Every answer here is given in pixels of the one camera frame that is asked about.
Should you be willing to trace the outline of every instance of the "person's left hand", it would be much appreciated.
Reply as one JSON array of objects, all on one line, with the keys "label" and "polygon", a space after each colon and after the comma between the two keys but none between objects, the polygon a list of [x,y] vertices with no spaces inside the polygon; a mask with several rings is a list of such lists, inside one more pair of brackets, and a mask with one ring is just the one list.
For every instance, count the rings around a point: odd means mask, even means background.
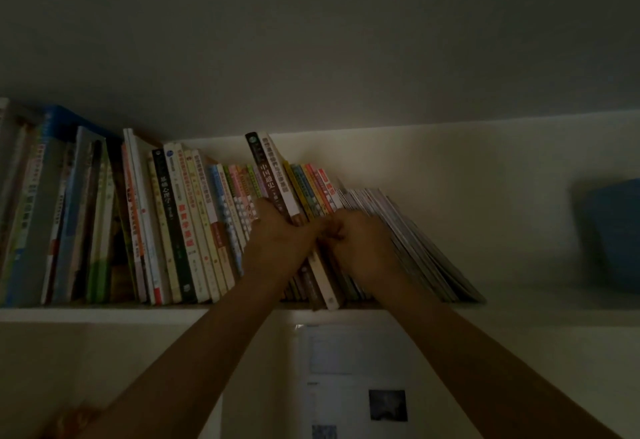
[{"label": "person's left hand", "polygon": [[316,239],[329,225],[328,218],[316,218],[304,226],[287,223],[267,199],[255,202],[258,219],[252,223],[244,248],[246,276],[268,276],[284,287],[309,255]]}]

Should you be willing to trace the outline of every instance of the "person's right hand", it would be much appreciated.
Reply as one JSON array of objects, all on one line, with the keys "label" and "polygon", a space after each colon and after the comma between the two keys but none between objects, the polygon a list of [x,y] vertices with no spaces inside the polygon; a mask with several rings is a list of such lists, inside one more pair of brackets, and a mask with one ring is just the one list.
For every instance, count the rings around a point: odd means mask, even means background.
[{"label": "person's right hand", "polygon": [[325,239],[340,266],[372,294],[390,277],[402,273],[390,231],[377,216],[339,209],[332,216],[331,237]]}]

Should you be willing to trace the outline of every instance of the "dark picture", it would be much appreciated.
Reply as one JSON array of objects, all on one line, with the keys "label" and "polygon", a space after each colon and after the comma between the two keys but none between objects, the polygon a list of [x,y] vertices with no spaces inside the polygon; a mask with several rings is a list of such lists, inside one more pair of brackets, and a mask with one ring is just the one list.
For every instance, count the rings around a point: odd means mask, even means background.
[{"label": "dark picture", "polygon": [[369,412],[372,420],[406,422],[404,390],[370,390]]},{"label": "dark picture", "polygon": [[311,426],[312,439],[338,439],[336,426]]}]

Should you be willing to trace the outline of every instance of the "shelf board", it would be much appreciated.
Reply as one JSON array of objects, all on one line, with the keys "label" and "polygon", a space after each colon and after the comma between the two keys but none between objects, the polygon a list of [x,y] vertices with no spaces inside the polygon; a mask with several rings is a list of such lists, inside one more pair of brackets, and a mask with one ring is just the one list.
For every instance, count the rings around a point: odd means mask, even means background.
[{"label": "shelf board", "polygon": [[[603,288],[481,289],[486,305],[453,305],[479,326],[640,326],[640,296]],[[210,306],[107,305],[0,309],[0,323],[190,325]],[[395,324],[388,312],[350,305],[339,311],[280,306],[273,317],[287,325]]]}]

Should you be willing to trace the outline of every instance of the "person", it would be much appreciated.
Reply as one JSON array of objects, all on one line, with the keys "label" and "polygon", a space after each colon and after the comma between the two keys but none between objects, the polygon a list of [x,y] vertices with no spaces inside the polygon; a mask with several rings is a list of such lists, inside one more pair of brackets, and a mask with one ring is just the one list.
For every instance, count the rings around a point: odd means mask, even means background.
[{"label": "person", "polygon": [[483,331],[415,287],[379,218],[341,209],[294,227],[267,200],[256,206],[244,276],[81,439],[196,438],[252,337],[321,237],[340,266],[402,325],[485,438],[618,437]]}]

